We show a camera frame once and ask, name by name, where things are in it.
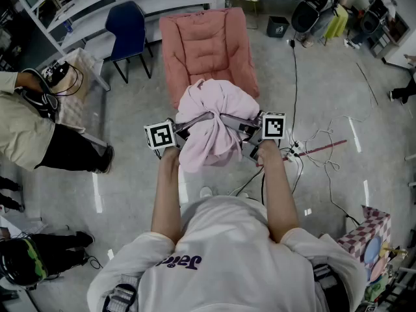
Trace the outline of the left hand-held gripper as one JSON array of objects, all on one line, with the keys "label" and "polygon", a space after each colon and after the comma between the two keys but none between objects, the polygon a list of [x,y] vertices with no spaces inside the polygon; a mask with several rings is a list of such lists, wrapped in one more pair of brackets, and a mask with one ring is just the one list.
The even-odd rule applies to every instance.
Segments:
[{"label": "left hand-held gripper", "polygon": [[162,152],[165,148],[175,147],[182,150],[187,138],[190,135],[189,128],[198,122],[203,122],[213,118],[213,113],[205,112],[201,116],[187,123],[175,123],[173,119],[168,118],[163,122],[145,125],[144,131],[148,147],[158,158],[162,157]]}]

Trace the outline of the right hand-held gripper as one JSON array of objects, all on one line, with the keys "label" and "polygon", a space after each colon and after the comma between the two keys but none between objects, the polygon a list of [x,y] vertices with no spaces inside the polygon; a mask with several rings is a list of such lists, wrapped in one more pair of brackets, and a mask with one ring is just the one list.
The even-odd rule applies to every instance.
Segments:
[{"label": "right hand-held gripper", "polygon": [[221,114],[222,123],[245,134],[241,139],[241,153],[251,161],[258,161],[259,145],[264,140],[281,140],[285,137],[284,113],[259,111],[253,120],[245,120],[228,114]]}]

